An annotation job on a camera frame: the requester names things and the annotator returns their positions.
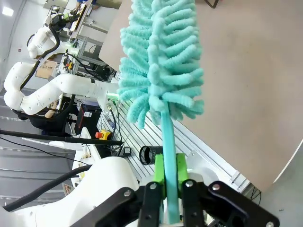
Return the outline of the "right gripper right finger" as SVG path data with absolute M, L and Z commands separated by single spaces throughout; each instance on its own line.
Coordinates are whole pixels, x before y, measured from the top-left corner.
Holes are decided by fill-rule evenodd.
M 177 154 L 184 227 L 206 227 L 206 212 L 225 227 L 280 227 L 279 219 L 222 181 L 205 185 L 189 178 L 184 154 Z

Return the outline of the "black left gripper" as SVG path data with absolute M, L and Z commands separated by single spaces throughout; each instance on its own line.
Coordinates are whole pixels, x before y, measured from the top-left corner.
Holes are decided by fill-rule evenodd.
M 57 14 L 52 17 L 50 25 L 51 26 L 64 26 L 64 14 Z

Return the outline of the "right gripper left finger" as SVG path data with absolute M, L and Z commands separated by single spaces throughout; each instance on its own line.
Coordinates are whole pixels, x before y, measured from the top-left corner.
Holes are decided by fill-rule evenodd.
M 162 155 L 156 155 L 155 164 L 155 180 L 138 186 L 123 158 L 98 160 L 76 188 L 84 190 L 80 197 L 83 210 L 71 227 L 159 227 L 165 195 Z

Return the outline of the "teal microfibre duster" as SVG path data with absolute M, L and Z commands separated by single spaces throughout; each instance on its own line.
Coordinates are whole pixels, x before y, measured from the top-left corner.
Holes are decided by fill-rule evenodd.
M 173 120 L 203 113 L 202 46 L 195 0 L 132 0 L 129 24 L 121 29 L 125 57 L 118 94 L 131 100 L 127 119 L 144 127 L 146 115 L 161 126 L 168 221 L 179 221 L 177 154 Z

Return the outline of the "two-tier wooden metal shelf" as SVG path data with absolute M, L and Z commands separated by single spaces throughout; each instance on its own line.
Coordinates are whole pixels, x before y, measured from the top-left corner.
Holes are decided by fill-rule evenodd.
M 77 30 L 77 28 L 79 27 L 79 25 L 83 22 L 84 18 L 87 15 L 87 12 L 90 8 L 90 6 L 92 5 L 93 0 L 87 0 L 85 3 L 81 4 L 80 10 L 77 11 L 77 16 L 79 16 L 77 18 L 76 21 L 74 21 L 70 27 L 70 31 L 71 32 L 75 32 Z

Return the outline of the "black mesh pen holder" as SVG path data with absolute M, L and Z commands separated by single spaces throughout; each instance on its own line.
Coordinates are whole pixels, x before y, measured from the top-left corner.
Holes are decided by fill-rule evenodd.
M 155 164 L 156 155 L 162 153 L 162 146 L 143 146 L 139 151 L 139 160 L 145 166 L 153 165 Z

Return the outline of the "seated person in office chair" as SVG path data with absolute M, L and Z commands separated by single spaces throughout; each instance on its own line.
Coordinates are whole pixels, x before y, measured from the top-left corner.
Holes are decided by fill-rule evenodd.
M 70 134 L 65 132 L 66 123 L 69 122 L 67 119 L 70 114 L 78 115 L 79 110 L 75 102 L 71 103 L 70 98 L 66 98 L 63 103 L 63 109 L 61 112 L 56 113 L 53 109 L 57 107 L 57 101 L 50 104 L 50 110 L 44 108 L 42 111 L 34 115 L 28 115 L 22 111 L 12 111 L 18 116 L 19 119 L 25 121 L 29 120 L 31 124 L 40 130 L 42 135 L 47 136 L 58 136 L 58 137 L 71 137 Z

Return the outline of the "black red-edged controller box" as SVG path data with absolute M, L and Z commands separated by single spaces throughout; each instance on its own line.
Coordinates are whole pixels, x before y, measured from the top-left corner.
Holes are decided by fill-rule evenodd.
M 76 134 L 79 135 L 85 127 L 90 136 L 95 138 L 95 133 L 98 132 L 97 123 L 101 113 L 102 110 L 99 106 L 81 104 L 74 127 Z

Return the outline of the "long black pole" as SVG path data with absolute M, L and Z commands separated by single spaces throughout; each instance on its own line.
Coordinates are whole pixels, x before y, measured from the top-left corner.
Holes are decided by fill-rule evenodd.
M 99 140 L 99 139 L 85 139 L 85 138 L 75 138 L 75 137 L 47 136 L 47 135 L 37 135 L 37 134 L 15 132 L 15 131 L 5 131 L 1 129 L 0 129 L 0 134 L 14 136 L 14 137 L 21 137 L 21 138 L 54 140 L 54 141 L 62 141 L 68 143 L 83 143 L 83 144 L 108 145 L 108 146 L 120 146 L 123 144 L 122 141 L 117 141 L 117 140 Z

